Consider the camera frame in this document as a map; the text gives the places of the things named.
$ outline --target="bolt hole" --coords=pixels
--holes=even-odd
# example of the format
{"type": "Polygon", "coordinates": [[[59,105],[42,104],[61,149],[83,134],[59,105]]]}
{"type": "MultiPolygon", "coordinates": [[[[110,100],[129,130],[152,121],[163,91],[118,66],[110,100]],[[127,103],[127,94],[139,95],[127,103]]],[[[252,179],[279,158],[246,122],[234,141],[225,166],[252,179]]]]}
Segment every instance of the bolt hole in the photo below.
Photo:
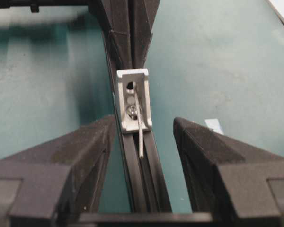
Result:
{"type": "Polygon", "coordinates": [[[135,88],[136,88],[136,83],[135,82],[129,82],[126,86],[126,91],[127,91],[128,94],[133,94],[135,88]]]}

